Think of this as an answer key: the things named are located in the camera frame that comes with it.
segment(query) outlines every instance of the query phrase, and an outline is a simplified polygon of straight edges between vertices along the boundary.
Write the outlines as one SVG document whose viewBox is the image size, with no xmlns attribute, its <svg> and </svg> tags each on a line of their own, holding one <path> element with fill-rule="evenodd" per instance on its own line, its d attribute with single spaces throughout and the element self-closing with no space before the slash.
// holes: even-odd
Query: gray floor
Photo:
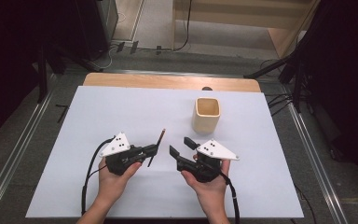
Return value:
<svg viewBox="0 0 358 224">
<path fill-rule="evenodd" d="M 104 69 L 104 72 L 115 72 L 118 70 L 141 70 L 157 72 L 188 73 L 189 75 L 208 74 L 215 77 L 233 77 L 241 78 L 242 75 L 251 74 L 267 66 L 273 61 L 267 59 L 276 59 L 276 55 L 267 53 L 262 56 L 254 51 L 248 51 L 246 56 L 238 55 L 236 50 L 222 48 L 216 54 L 216 50 L 210 48 L 195 48 L 194 33 L 191 33 L 190 44 L 192 49 L 199 51 L 193 52 L 163 52 L 157 55 L 154 51 L 137 50 L 135 54 L 130 54 L 129 49 L 124 49 L 120 53 L 111 51 L 112 63 Z M 262 33 L 252 32 L 248 36 L 259 36 Z M 269 42 L 268 34 L 264 33 L 262 37 L 252 37 L 254 40 L 260 39 L 257 43 L 247 43 L 250 47 L 254 46 L 256 51 L 263 52 L 260 49 L 273 51 Z M 140 43 L 146 43 L 150 37 L 139 39 Z M 100 66 L 108 65 L 109 56 L 104 55 L 96 61 Z M 58 119 L 62 114 L 62 108 L 56 105 L 71 104 L 72 97 L 76 92 L 76 87 L 81 85 L 85 75 L 88 73 L 76 64 L 68 63 L 68 68 L 64 75 L 57 75 L 54 92 L 44 115 L 41 117 L 39 125 L 26 147 L 16 172 L 11 177 L 5 194 L 0 200 L 0 223 L 74 223 L 75 218 L 67 219 L 30 219 L 25 218 L 30 201 L 34 194 L 34 188 L 43 172 L 48 156 L 54 145 L 55 139 L 59 133 L 62 123 Z M 258 79 L 261 89 L 265 94 L 282 93 L 282 85 L 277 81 L 279 70 Z M 0 172 L 4 168 L 10 153 L 13 151 L 18 139 L 21 137 L 21 131 L 24 129 L 28 120 L 36 108 L 37 100 L 36 88 L 27 98 L 25 98 L 19 108 L 7 120 L 0 130 Z M 280 108 L 277 105 L 271 108 L 271 113 Z M 302 116 L 307 124 L 310 136 L 313 140 L 318 155 L 321 158 L 329 179 L 341 200 L 341 205 L 349 223 L 358 223 L 358 167 L 350 162 L 333 161 L 329 155 L 328 143 L 320 130 L 317 120 L 309 113 L 306 105 L 302 103 Z M 331 212 L 325 200 L 325 195 L 321 190 L 320 183 L 316 178 L 314 169 L 310 164 L 310 159 L 304 148 L 303 142 L 299 136 L 296 124 L 293 121 L 289 107 L 283 109 L 273 117 L 278 135 L 281 140 L 282 148 L 295 184 L 302 190 L 303 194 L 310 200 L 311 207 L 315 213 L 318 223 L 334 223 Z M 307 202 L 299 194 L 305 218 L 297 219 L 296 223 L 314 223 Z M 190 223 L 190 221 L 178 220 L 148 220 L 139 221 L 142 223 Z M 116 223 L 136 223 L 135 220 L 122 221 Z M 247 219 L 242 223 L 291 223 L 287 219 Z"/>
</svg>

